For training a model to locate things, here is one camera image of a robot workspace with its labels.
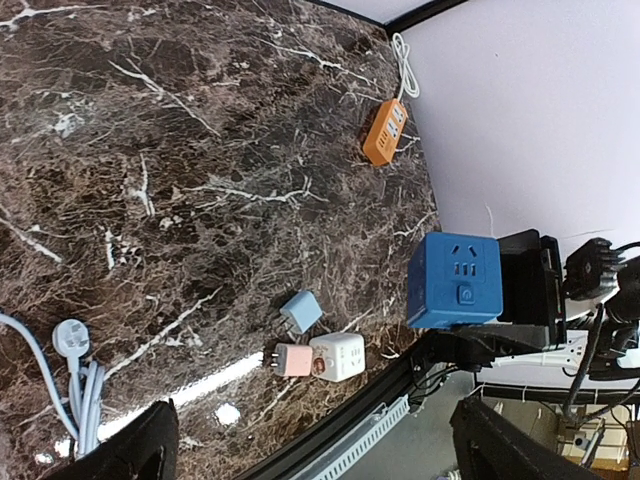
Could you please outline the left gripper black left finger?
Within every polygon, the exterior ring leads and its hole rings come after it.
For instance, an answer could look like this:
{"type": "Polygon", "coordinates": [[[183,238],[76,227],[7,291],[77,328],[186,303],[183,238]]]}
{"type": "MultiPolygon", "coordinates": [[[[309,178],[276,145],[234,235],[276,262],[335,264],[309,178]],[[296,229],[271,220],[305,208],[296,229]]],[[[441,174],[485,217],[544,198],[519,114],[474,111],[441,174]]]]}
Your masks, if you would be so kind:
{"type": "Polygon", "coordinates": [[[50,480],[174,479],[179,423],[174,403],[156,401],[96,450],[50,480]]]}

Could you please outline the orange power strip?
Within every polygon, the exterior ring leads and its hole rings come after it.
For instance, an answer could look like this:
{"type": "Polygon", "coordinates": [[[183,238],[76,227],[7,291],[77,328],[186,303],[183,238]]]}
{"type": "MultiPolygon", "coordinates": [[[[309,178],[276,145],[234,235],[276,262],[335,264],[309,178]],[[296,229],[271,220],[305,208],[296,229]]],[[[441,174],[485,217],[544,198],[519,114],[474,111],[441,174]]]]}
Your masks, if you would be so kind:
{"type": "Polygon", "coordinates": [[[372,165],[392,162],[407,119],[407,110],[397,98],[381,104],[363,144],[363,153],[372,165]]]}

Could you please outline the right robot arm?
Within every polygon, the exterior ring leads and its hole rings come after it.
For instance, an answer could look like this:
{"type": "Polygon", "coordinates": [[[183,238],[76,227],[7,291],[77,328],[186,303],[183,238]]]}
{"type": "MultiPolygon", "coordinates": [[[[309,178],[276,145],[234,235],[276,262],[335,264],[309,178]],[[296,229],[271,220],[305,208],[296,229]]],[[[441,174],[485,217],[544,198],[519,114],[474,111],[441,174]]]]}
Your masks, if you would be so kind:
{"type": "Polygon", "coordinates": [[[430,232],[408,265],[407,321],[426,330],[432,364],[562,370],[568,412],[585,381],[639,380],[639,260],[627,255],[638,246],[596,237],[562,258],[535,229],[430,232]]]}

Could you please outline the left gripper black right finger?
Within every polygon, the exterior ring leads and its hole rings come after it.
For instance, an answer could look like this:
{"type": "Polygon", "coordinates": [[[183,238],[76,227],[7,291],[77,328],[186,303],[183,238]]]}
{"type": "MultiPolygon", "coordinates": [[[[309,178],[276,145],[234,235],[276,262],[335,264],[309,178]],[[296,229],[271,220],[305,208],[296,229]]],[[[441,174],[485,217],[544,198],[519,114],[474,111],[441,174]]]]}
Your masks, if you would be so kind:
{"type": "Polygon", "coordinates": [[[477,397],[460,400],[450,419],[463,479],[580,480],[592,471],[551,452],[477,397]]]}

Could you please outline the dark blue cube socket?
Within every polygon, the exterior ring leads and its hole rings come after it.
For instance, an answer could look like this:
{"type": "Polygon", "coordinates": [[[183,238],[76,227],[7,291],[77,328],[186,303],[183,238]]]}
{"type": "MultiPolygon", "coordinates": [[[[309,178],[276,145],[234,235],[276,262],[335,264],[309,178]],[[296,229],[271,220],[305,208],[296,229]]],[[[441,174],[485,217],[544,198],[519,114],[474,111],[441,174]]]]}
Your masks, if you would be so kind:
{"type": "Polygon", "coordinates": [[[503,313],[499,242],[429,232],[408,264],[407,323],[449,330],[484,324],[503,313]]]}

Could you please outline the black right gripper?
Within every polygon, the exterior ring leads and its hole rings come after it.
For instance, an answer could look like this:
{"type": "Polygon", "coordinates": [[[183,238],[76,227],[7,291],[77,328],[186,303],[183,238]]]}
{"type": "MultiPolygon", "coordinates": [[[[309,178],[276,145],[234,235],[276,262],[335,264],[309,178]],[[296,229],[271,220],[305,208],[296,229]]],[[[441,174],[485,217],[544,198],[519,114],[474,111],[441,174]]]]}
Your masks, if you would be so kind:
{"type": "MultiPolygon", "coordinates": [[[[536,229],[498,240],[503,323],[557,323],[565,320],[563,271],[558,241],[536,229]]],[[[431,358],[455,358],[454,370],[477,373],[484,368],[536,366],[579,369],[584,346],[565,345],[565,327],[520,324],[474,324],[427,332],[431,358]]]]}

